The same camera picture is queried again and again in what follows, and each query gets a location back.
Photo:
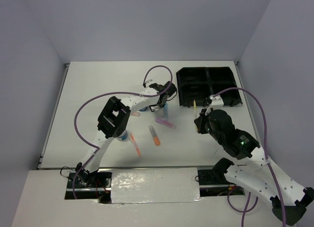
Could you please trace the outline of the thin yellow highlighter pen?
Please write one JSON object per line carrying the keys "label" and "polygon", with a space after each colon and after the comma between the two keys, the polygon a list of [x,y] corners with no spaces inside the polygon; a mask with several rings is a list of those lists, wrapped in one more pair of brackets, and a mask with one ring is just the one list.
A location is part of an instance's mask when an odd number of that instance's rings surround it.
{"label": "thin yellow highlighter pen", "polygon": [[[198,118],[198,116],[197,116],[197,106],[196,106],[195,99],[193,100],[193,108],[194,108],[194,120],[196,120]],[[194,121],[194,125],[195,125],[195,131],[196,131],[196,133],[198,133],[198,129],[197,129],[197,125],[195,124],[195,121]]]}

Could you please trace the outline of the thin orange highlighter pen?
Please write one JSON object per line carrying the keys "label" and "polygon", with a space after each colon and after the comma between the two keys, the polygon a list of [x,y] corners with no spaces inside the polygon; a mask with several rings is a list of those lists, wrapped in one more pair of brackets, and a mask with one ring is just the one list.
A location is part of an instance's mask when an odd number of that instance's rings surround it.
{"label": "thin orange highlighter pen", "polygon": [[138,147],[138,145],[137,145],[137,143],[136,143],[136,141],[135,141],[134,136],[133,136],[132,133],[130,133],[130,137],[131,137],[131,142],[132,142],[132,144],[134,145],[135,150],[136,150],[138,156],[141,158],[141,157],[142,157],[141,152],[140,152],[140,150],[139,150],[139,147]]}

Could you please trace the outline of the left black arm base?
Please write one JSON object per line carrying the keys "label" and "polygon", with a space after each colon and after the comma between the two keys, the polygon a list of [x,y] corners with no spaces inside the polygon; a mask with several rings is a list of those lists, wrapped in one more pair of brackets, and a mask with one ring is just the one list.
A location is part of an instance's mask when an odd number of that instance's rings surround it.
{"label": "left black arm base", "polygon": [[111,178],[112,172],[99,172],[94,182],[85,184],[79,177],[75,177],[75,170],[69,167],[62,167],[59,174],[67,179],[65,199],[79,200],[92,199],[100,204],[111,204]]}

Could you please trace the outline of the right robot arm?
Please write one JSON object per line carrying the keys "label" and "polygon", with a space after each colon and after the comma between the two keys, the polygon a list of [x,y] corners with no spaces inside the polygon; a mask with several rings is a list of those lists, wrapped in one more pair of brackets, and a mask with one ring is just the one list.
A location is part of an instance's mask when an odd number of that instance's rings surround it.
{"label": "right robot arm", "polygon": [[244,188],[270,206],[272,213],[288,226],[295,225],[306,213],[314,199],[314,190],[304,187],[289,177],[248,132],[233,125],[223,110],[202,109],[194,120],[198,133],[210,134],[232,158],[250,169],[243,168],[227,158],[221,158],[212,168],[218,183],[230,182]]}

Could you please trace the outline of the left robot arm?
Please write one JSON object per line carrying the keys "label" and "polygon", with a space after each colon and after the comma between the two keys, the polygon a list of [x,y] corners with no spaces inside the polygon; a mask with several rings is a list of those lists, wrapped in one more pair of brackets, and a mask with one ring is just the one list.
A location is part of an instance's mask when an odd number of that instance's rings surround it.
{"label": "left robot arm", "polygon": [[148,107],[152,112],[164,108],[167,99],[177,92],[172,82],[159,85],[152,80],[144,84],[141,93],[131,93],[122,99],[112,96],[108,99],[97,119],[97,133],[92,143],[82,141],[90,146],[85,158],[76,166],[75,180],[84,187],[91,187],[97,179],[100,162],[109,145],[115,138],[121,138],[127,132],[127,124],[131,114]]}

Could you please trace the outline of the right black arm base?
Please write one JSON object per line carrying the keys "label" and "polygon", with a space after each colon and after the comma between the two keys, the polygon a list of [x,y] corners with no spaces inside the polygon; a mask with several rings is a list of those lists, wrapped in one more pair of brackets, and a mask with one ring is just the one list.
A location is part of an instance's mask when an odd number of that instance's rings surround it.
{"label": "right black arm base", "polygon": [[236,184],[216,178],[212,169],[197,170],[195,181],[199,183],[201,197],[227,196]]}

